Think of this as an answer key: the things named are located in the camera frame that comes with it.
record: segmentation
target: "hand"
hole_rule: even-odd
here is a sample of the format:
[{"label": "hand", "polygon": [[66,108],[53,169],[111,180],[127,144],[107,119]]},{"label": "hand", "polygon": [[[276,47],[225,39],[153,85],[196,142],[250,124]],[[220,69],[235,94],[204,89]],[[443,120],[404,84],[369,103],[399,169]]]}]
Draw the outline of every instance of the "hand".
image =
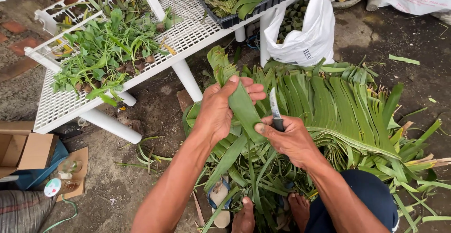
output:
[{"label": "hand", "polygon": [[279,132],[272,125],[272,116],[262,118],[255,130],[269,139],[274,149],[290,157],[291,163],[303,169],[310,163],[325,160],[300,118],[281,115],[285,132]]},{"label": "hand", "polygon": [[[253,104],[255,104],[256,100],[266,97],[262,84],[254,84],[253,80],[248,77],[241,77],[240,80],[251,97]],[[222,88],[216,83],[208,87],[203,93],[202,104],[193,132],[211,136],[211,147],[229,134],[230,123],[233,117],[233,112],[229,108],[229,96],[236,90],[238,84],[238,76],[233,75]]]},{"label": "hand", "polygon": [[233,218],[232,233],[252,233],[254,227],[252,201],[249,197],[244,197],[243,208]]}]

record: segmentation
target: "fingernail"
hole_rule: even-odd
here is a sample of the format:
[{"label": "fingernail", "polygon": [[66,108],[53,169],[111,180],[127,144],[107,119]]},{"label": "fingernail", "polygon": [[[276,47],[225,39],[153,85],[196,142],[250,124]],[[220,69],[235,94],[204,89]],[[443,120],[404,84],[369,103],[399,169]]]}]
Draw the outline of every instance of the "fingernail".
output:
[{"label": "fingernail", "polygon": [[237,75],[232,75],[232,77],[230,77],[229,81],[231,82],[236,82],[238,80],[238,76]]},{"label": "fingernail", "polygon": [[263,131],[265,130],[265,125],[263,123],[257,123],[255,124],[254,129],[259,133],[263,133]]}]

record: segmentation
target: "jar lid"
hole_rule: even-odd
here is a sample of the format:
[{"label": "jar lid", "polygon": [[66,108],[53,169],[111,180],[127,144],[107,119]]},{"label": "jar lid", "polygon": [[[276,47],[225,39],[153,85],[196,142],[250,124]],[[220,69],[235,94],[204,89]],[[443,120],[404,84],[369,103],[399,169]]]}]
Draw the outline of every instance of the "jar lid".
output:
[{"label": "jar lid", "polygon": [[47,197],[53,197],[59,192],[60,189],[61,189],[61,179],[52,178],[46,184],[46,187],[44,188],[44,194]]}]

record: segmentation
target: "black plastic tray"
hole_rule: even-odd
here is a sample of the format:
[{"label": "black plastic tray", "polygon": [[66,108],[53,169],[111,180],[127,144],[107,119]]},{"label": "black plastic tray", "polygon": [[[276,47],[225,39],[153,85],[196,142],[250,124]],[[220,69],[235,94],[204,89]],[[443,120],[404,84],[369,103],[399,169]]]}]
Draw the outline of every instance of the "black plastic tray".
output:
[{"label": "black plastic tray", "polygon": [[[199,0],[199,1],[202,4],[202,6],[204,7],[204,9],[207,11],[207,13],[211,16],[211,18],[213,18],[213,20],[215,22],[217,22],[222,28],[230,28],[233,25],[239,24],[241,21],[243,21],[238,17],[238,14],[219,18],[215,15],[215,13],[213,13],[213,11],[211,11],[211,9],[208,7],[208,5],[205,3],[205,1],[203,1],[203,0]],[[273,6],[281,3],[282,1],[285,1],[285,0],[263,0],[254,8],[254,10],[251,14],[246,15],[245,20],[253,17],[254,15],[258,15],[260,12],[263,12],[269,8],[272,8]]]}]

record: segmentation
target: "dark shorts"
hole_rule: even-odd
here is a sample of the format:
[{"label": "dark shorts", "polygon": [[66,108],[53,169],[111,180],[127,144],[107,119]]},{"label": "dark shorts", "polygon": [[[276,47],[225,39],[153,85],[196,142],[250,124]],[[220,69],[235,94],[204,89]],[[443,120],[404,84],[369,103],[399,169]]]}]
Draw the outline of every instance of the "dark shorts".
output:
[{"label": "dark shorts", "polygon": [[[361,170],[345,170],[340,173],[358,198],[387,227],[390,232],[397,228],[397,206],[387,185],[375,175]],[[305,233],[334,233],[335,228],[321,197],[310,205],[310,219]]]}]

